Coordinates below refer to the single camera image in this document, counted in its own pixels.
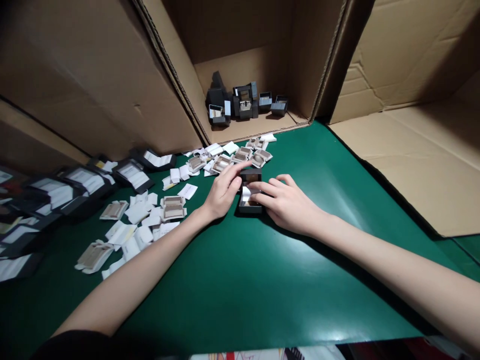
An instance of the green table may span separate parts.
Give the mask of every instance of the green table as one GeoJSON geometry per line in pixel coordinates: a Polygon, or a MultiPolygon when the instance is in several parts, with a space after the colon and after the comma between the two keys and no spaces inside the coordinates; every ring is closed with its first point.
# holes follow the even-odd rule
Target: green table
{"type": "MultiPolygon", "coordinates": [[[[393,244],[452,269],[425,235],[362,165],[319,123],[277,135],[267,180],[289,173],[324,210],[393,244]]],[[[181,157],[178,164],[184,163],[181,157]]],[[[165,173],[151,191],[163,192],[165,173]]],[[[213,177],[187,201],[191,212],[207,197],[213,177]]],[[[131,189],[111,199],[128,199],[131,189]]],[[[433,329],[372,276],[314,241],[285,232],[268,218],[237,218],[234,207],[200,233],[148,298],[119,330],[157,354],[193,354],[284,346],[339,344],[422,336],[433,329]]],[[[63,226],[45,249],[37,273],[0,285],[1,347],[11,357],[29,356],[101,280],[74,264],[112,221],[100,212],[63,226]]],[[[120,254],[112,255],[106,269],[120,254]]]]}

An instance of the cardboard box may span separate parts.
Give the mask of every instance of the cardboard box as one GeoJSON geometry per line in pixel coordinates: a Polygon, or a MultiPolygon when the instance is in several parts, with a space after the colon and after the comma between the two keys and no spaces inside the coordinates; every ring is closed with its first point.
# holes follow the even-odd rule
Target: cardboard box
{"type": "Polygon", "coordinates": [[[311,124],[325,94],[337,94],[373,1],[134,0],[154,50],[207,144],[238,142],[311,124]],[[333,58],[347,61],[338,66],[333,58]],[[260,114],[212,130],[205,101],[212,74],[226,89],[256,82],[286,95],[284,117],[260,114]],[[329,79],[330,88],[326,87],[329,79]]]}
{"type": "Polygon", "coordinates": [[[113,161],[134,146],[162,155],[202,146],[129,1],[0,9],[0,94],[40,123],[113,161]]]}
{"type": "Polygon", "coordinates": [[[27,175],[89,160],[85,153],[1,100],[0,137],[0,162],[27,175]]]}
{"type": "Polygon", "coordinates": [[[330,121],[443,237],[480,233],[479,34],[478,1],[377,1],[330,121]]]}

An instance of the black sleeve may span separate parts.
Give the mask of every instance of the black sleeve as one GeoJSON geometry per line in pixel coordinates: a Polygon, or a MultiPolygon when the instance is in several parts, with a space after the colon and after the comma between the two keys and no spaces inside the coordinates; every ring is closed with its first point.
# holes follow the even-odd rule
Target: black sleeve
{"type": "Polygon", "coordinates": [[[40,359],[125,359],[116,342],[96,331],[71,330],[48,339],[31,357],[40,359]]]}

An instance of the finger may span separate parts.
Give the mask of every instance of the finger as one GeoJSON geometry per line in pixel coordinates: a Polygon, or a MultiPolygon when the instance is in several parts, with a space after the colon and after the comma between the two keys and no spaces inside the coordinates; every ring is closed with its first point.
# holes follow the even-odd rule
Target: finger
{"type": "Polygon", "coordinates": [[[289,174],[281,174],[276,177],[277,180],[284,181],[285,184],[291,187],[298,188],[297,184],[295,181],[292,179],[292,177],[289,174]]]}
{"type": "Polygon", "coordinates": [[[285,188],[287,187],[287,185],[285,185],[283,182],[281,182],[280,180],[277,180],[276,178],[271,178],[270,180],[268,180],[268,183],[273,185],[274,187],[277,187],[277,188],[285,188]]]}
{"type": "Polygon", "coordinates": [[[273,220],[275,224],[279,224],[280,222],[280,217],[277,215],[277,213],[271,209],[266,209],[266,213],[268,214],[269,217],[273,220]]]}
{"type": "Polygon", "coordinates": [[[252,165],[252,161],[244,161],[244,162],[239,162],[235,165],[229,165],[227,168],[225,168],[221,174],[218,176],[221,179],[225,179],[226,183],[230,183],[242,170],[243,168],[249,167],[252,165]]]}
{"type": "Polygon", "coordinates": [[[262,194],[262,193],[255,193],[250,195],[250,201],[257,202],[259,204],[262,204],[263,206],[271,209],[275,207],[275,199],[273,197],[270,197],[268,195],[262,194]]]}
{"type": "Polygon", "coordinates": [[[254,181],[248,184],[247,186],[249,189],[257,189],[261,190],[264,193],[267,193],[269,195],[272,195],[273,197],[276,197],[280,194],[280,189],[276,186],[273,186],[272,184],[269,184],[267,182],[263,181],[254,181]]]}
{"type": "Polygon", "coordinates": [[[235,195],[237,194],[237,191],[240,189],[240,186],[242,186],[242,178],[240,176],[237,176],[232,180],[223,197],[226,197],[232,203],[234,201],[235,195]]]}

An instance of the cardboard flap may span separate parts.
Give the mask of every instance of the cardboard flap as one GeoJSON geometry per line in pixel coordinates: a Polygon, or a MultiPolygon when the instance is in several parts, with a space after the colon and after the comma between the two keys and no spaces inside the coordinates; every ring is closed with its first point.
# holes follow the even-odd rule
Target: cardboard flap
{"type": "Polygon", "coordinates": [[[443,237],[480,233],[480,111],[456,99],[330,128],[443,237]]]}
{"type": "Polygon", "coordinates": [[[479,31],[479,1],[376,1],[330,123],[448,98],[479,69],[479,31]]]}

